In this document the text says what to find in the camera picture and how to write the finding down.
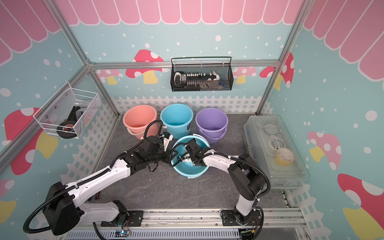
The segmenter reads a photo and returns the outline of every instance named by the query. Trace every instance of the red mushroom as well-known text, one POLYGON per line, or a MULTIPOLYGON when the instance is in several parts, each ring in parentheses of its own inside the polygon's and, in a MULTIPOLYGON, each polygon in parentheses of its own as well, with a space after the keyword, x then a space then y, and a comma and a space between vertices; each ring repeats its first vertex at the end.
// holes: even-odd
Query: red mushroom
POLYGON ((118 69, 99 69, 96 71, 96 73, 103 83, 105 83, 105 79, 107 79, 108 85, 116 85, 118 83, 114 76, 123 76, 123 74, 118 69))
MULTIPOLYGON (((133 59, 133 62, 164 62, 164 60, 159 57, 156 53, 146 49, 142 49, 136 54, 135 58, 133 59)), ((155 76, 155 70, 160 72, 169 71, 168 68, 127 69, 125 75, 127 75, 127 77, 129 78, 136 78, 143 74, 145 84, 155 84, 159 81, 155 76)))
POLYGON ((237 78, 236 84, 245 83, 245 76, 256 76, 257 71, 255 67, 243 67, 243 68, 235 68, 233 71, 233 78, 237 78))
MULTIPOLYGON (((263 71, 260 72, 260 77, 267 78, 272 76, 274 67, 266 67, 263 71)), ((295 71, 295 61, 293 59, 292 53, 289 53, 287 60, 283 66, 283 69, 280 72, 280 75, 277 77, 277 81, 275 82, 275 89, 280 91, 280 85, 282 80, 284 79, 285 85, 287 88, 290 88, 293 80, 293 74, 295 71)))
POLYGON ((310 153, 316 162, 320 162, 321 158, 327 156, 329 165, 332 170, 336 170, 341 162, 341 146, 339 139, 332 134, 322 132, 309 132, 307 134, 310 142, 316 147, 310 149, 310 153))
POLYGON ((365 239, 384 236, 384 189, 347 174, 338 175, 343 192, 359 209, 344 208, 343 212, 356 235, 365 239))

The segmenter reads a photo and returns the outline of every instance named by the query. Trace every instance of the white polka dot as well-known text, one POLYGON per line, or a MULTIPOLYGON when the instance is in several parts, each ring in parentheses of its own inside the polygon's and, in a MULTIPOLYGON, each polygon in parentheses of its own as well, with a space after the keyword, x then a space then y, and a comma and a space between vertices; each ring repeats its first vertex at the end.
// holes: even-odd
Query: white polka dot
POLYGON ((364 148, 364 152, 365 152, 365 153, 371 153, 371 149, 370 149, 369 147, 365 147, 365 148, 364 148))
POLYGON ((366 114, 365 114, 365 118, 368 120, 368 121, 373 121, 377 118, 377 112, 375 111, 368 111, 366 114))
POLYGON ((332 170, 336 170, 336 164, 334 162, 330 162, 329 166, 331 167, 332 170))
POLYGON ((137 78, 138 76, 140 76, 142 73, 141 72, 135 72, 134 75, 135 75, 135 78, 137 78))
POLYGON ((348 189, 345 191, 345 194, 347 194, 347 196, 349 196, 349 198, 352 199, 352 201, 354 201, 357 205, 361 206, 361 199, 357 193, 348 189))
POLYGON ((11 95, 11 91, 8 88, 0 89, 0 94, 4 97, 9 97, 11 95))
POLYGON ((31 116, 34 113, 33 108, 23 108, 20 111, 24 116, 31 116))
POLYGON ((324 144, 324 150, 329 152, 331 150, 331 145, 329 145, 328 143, 324 144))
POLYGON ((33 158, 35 156, 35 149, 32 149, 32 150, 29 150, 26 154, 25 154, 25 160, 28 162, 28 163, 33 163, 33 158))
POLYGON ((384 193, 384 189, 376 187, 370 183, 362 181, 362 186, 364 187, 365 191, 369 192, 372 195, 380 196, 384 193))

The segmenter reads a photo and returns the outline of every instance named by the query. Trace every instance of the bucket handle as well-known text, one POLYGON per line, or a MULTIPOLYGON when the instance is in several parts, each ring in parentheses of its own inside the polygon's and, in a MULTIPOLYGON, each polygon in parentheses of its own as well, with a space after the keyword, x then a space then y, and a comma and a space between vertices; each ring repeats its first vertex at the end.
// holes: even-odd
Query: bucket handle
POLYGON ((210 136, 208 136, 208 135, 204 132, 204 130, 200 129, 200 131, 202 131, 202 132, 207 136, 207 138, 209 138, 209 139, 212 139, 212 140, 219 140, 219 139, 221 139, 221 138, 226 134, 227 129, 228 129, 228 125, 225 126, 225 129, 224 129, 223 133, 222 133, 219 137, 210 137, 210 136))
POLYGON ((130 130, 129 128, 127 128, 127 129, 128 129, 128 132, 129 132, 131 135, 133 135, 133 136, 141 135, 141 134, 144 134, 144 132, 145 132, 145 130, 144 130, 144 131, 142 131, 141 133, 133 133, 133 132, 131 132, 131 130, 130 130))

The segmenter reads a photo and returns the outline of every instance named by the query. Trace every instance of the metal rail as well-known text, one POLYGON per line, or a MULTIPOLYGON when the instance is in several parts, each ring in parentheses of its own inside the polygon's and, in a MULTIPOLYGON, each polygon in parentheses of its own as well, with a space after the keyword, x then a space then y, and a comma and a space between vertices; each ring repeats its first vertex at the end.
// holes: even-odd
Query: metal rail
POLYGON ((300 7, 300 11, 295 19, 295 23, 291 29, 291 32, 289 34, 289 37, 285 43, 285 46, 284 46, 284 50, 283 50, 283 53, 281 54, 281 57, 280 57, 280 63, 276 68, 275 68, 275 71, 273 72, 273 75, 272 75, 272 78, 271 80, 269 81, 268 83, 268 86, 267 88, 265 89, 265 92, 263 94, 263 98, 260 102, 260 105, 259 105, 259 108, 257 109, 257 112, 256 112, 256 115, 260 115, 262 110, 263 110, 263 107, 266 103, 266 101, 268 100, 268 97, 269 95, 271 94, 272 92, 272 89, 273 89, 273 86, 275 85, 275 82, 277 81, 277 78, 279 77, 280 75, 280 72, 281 70, 283 69, 283 66, 285 64, 285 61, 287 60, 288 58, 288 55, 292 49, 292 46, 293 44, 295 43, 296 39, 297 39, 297 36, 299 35, 300 33, 300 29, 301 29, 301 26, 303 25, 304 23, 304 20, 312 6, 312 3, 313 3, 314 0, 304 0, 302 2, 302 5, 300 7))

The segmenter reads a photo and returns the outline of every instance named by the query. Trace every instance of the wall mural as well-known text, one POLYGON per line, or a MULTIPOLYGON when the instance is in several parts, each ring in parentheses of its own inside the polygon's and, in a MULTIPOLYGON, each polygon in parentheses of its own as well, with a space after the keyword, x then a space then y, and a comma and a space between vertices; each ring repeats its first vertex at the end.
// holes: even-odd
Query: wall mural
POLYGON ((279 59, 302 0, 56 0, 91 62, 279 59))
POLYGON ((382 3, 316 0, 291 51, 293 84, 275 86, 263 106, 305 159, 309 179, 289 196, 314 240, 384 238, 383 75, 372 63, 382 52, 382 3))
MULTIPOLYGON (((153 52, 147 55, 160 58, 153 52)), ((227 113, 250 113, 257 111, 271 78, 271 74, 267 78, 257 75, 265 68, 274 69, 232 68, 234 83, 231 91, 172 92, 168 68, 97 70, 96 74, 121 113, 139 104, 152 105, 161 112, 173 103, 187 104, 194 112, 202 108, 220 108, 227 113)))

